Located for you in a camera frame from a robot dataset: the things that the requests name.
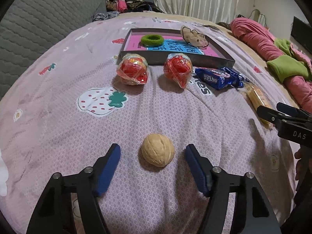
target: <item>gray cushion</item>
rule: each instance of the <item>gray cushion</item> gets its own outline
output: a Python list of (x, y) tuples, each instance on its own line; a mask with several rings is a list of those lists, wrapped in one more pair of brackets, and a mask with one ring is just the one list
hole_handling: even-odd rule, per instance
[(0, 99), (44, 52), (105, 11), (105, 0), (15, 0), (0, 22)]

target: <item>blue gripper pad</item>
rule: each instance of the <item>blue gripper pad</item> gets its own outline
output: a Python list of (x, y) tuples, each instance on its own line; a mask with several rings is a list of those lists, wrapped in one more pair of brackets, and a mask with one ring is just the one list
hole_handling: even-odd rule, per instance
[[(210, 172), (205, 174), (199, 163), (200, 158), (202, 158), (193, 144), (189, 144), (185, 148), (185, 160), (193, 175), (194, 181), (196, 183), (199, 192), (203, 193), (204, 196), (208, 197), (212, 188), (212, 178)], [(207, 175), (209, 175), (209, 184), (207, 186)]]
[(94, 196), (100, 197), (110, 186), (117, 165), (121, 157), (121, 149), (118, 144), (112, 144), (104, 157), (98, 158), (93, 169), (95, 171), (95, 183), (92, 186)]

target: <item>oreo packet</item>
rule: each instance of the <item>oreo packet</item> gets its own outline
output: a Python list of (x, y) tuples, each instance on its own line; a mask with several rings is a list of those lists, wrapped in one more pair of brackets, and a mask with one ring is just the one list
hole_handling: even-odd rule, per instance
[(220, 90), (228, 85), (235, 85), (236, 80), (229, 73), (215, 68), (196, 68), (195, 74), (208, 85)]
[(221, 68), (221, 70), (223, 70), (224, 72), (230, 74), (232, 77), (235, 78), (236, 83), (232, 85), (236, 88), (243, 88), (244, 87), (243, 82), (249, 82), (248, 78), (244, 74), (236, 71), (233, 68), (224, 67), (224, 68)]

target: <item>pink bedsheet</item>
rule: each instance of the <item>pink bedsheet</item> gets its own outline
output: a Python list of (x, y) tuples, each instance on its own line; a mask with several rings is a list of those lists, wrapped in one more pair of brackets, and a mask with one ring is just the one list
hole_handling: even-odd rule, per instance
[[(0, 102), (0, 149), (8, 169), (8, 179), (0, 180), (7, 191), (0, 196), (0, 209), (18, 234), (26, 233), (54, 172), (78, 173), (112, 143), (121, 146), (121, 160), (99, 199), (111, 234), (197, 232), (208, 199), (198, 192), (184, 160), (189, 143), (228, 173), (253, 172), (278, 220), (289, 216), (295, 189), (290, 144), (275, 129), (263, 127), (242, 92), (232, 87), (217, 91), (195, 77), (182, 91), (163, 76), (162, 66), (150, 66), (144, 86), (123, 85), (116, 78), (113, 56), (121, 44), (112, 41), (125, 38), (127, 28), (180, 29), (184, 24), (147, 17), (90, 23), (50, 48), (10, 88)], [(256, 73), (256, 62), (224, 34), (186, 25), (221, 45), (236, 60), (234, 68), (259, 86), (272, 106), (289, 104), (271, 76)], [(50, 70), (39, 74), (47, 66)], [(118, 95), (123, 96), (118, 105), (110, 105)], [(163, 169), (149, 165), (139, 151), (150, 133), (165, 134), (176, 149)], [(230, 232), (234, 204), (231, 194), (224, 234)], [(73, 207), (82, 234), (74, 199)]]

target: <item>wrapped candy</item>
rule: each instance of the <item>wrapped candy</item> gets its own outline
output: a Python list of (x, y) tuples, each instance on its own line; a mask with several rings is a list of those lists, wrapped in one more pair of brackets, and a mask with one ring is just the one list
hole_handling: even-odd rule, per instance
[(243, 74), (233, 68), (196, 68), (195, 74), (205, 83), (220, 90), (232, 85), (235, 88), (243, 88), (243, 82), (249, 80)]
[(169, 54), (163, 72), (167, 78), (174, 80), (182, 89), (185, 89), (191, 79), (193, 65), (185, 54)]
[(117, 67), (117, 75), (124, 84), (146, 84), (149, 77), (149, 65), (139, 54), (126, 54)]

